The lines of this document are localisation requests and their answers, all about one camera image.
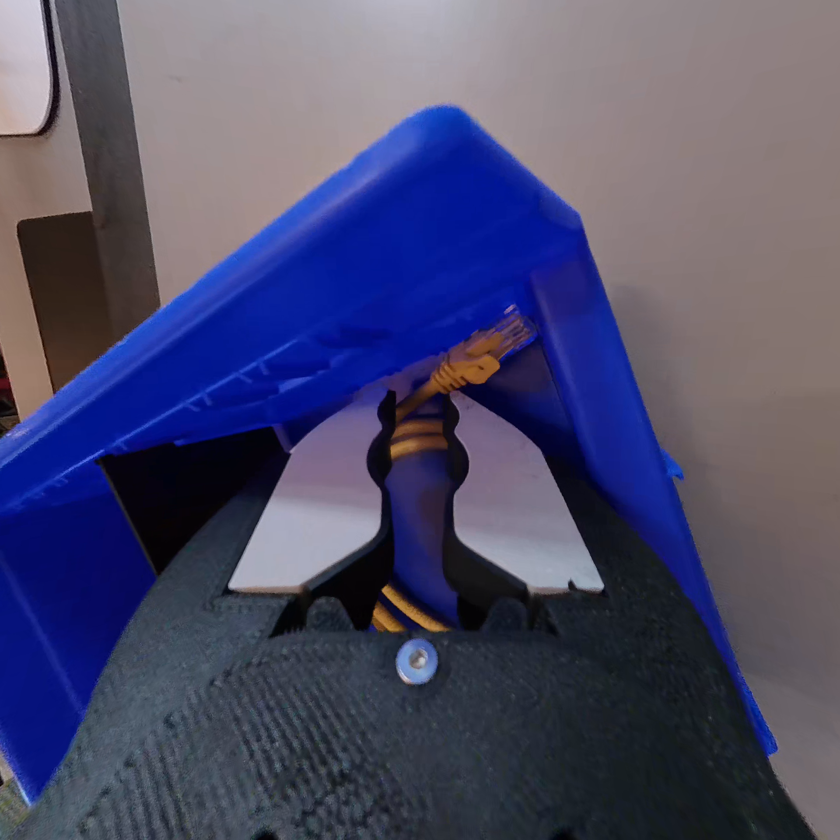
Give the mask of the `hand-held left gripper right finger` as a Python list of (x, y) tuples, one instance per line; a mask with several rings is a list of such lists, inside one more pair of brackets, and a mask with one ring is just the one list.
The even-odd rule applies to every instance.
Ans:
[(605, 585), (542, 450), (469, 397), (444, 399), (452, 490), (444, 577), (462, 627), (479, 627), (500, 599), (600, 596)]

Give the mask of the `dark grey strip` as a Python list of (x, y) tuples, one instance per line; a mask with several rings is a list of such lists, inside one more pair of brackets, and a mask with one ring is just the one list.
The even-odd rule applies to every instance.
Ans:
[(91, 199), (113, 339), (161, 305), (116, 1), (54, 7)]

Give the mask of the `tan flat panel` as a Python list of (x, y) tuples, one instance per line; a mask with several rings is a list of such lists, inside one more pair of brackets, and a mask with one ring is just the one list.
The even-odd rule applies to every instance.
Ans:
[(92, 214), (23, 219), (17, 241), (50, 385), (57, 392), (114, 341)]

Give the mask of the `blue plastic bin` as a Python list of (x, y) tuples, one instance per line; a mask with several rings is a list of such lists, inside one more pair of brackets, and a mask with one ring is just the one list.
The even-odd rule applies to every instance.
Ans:
[(469, 115), (397, 124), (2, 438), (2, 750), (36, 802), (151, 585), (98, 462), (303, 419), (515, 305), (560, 409), (542, 421), (675, 573), (742, 678), (572, 206)]

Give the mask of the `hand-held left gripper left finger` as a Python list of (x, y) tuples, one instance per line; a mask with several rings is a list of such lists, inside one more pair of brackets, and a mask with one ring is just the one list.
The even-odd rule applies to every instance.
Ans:
[(393, 569), (390, 501), (393, 391), (363, 391), (297, 441), (227, 587), (284, 595), (302, 611), (340, 601), (367, 631)]

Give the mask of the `white rounded panel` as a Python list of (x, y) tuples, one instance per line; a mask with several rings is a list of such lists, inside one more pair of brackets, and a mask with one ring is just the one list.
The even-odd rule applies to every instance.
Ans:
[(48, 1), (1, 2), (1, 136), (49, 130), (59, 101), (55, 33)]

